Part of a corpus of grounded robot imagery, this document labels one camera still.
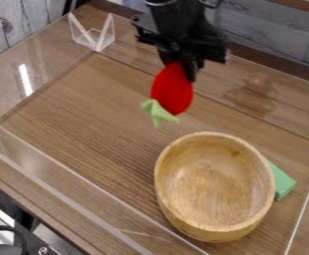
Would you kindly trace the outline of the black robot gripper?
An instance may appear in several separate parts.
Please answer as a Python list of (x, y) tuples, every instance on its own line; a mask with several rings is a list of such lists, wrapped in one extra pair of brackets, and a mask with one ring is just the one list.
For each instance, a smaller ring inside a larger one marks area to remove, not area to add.
[(138, 41), (155, 46), (166, 65), (181, 60), (186, 78), (194, 83), (205, 60), (228, 61), (226, 36), (205, 15), (208, 0), (145, 2), (149, 11), (133, 17)]

